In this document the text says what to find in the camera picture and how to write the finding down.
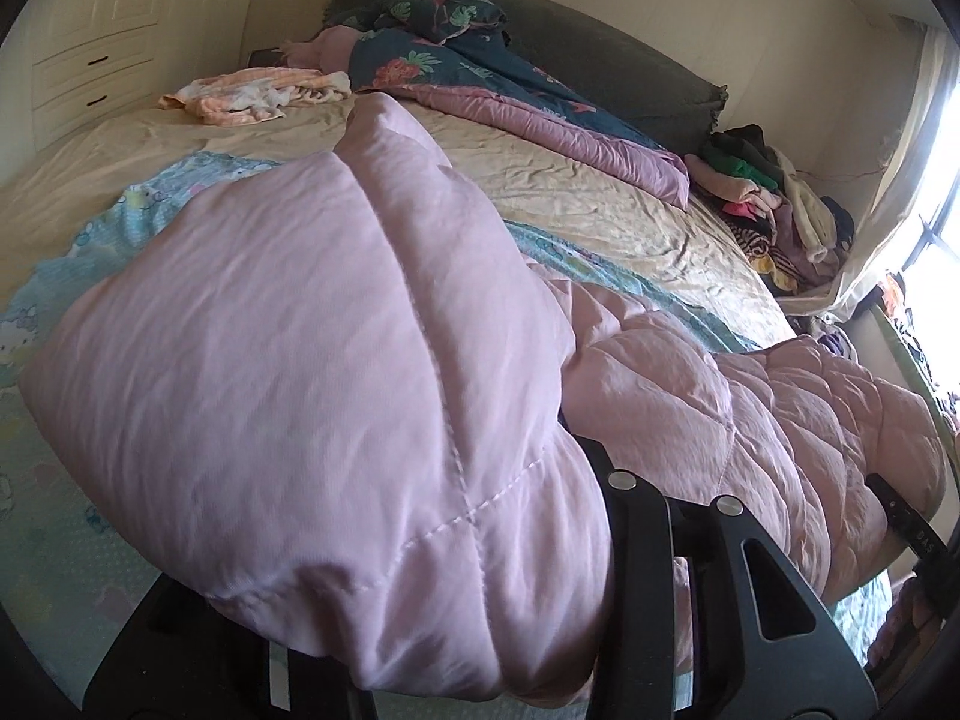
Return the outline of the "person's right hand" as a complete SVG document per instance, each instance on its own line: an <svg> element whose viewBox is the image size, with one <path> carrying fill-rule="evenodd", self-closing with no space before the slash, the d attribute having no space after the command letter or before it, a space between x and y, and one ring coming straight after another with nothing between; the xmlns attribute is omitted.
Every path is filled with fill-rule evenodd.
<svg viewBox="0 0 960 720"><path fill-rule="evenodd" d="M921 578L910 575L898 585L893 606L869 649L867 665L875 668L889 660L895 650L896 639L903 632L918 632L921 637L931 639L939 632L940 626L942 617L929 603Z"/></svg>

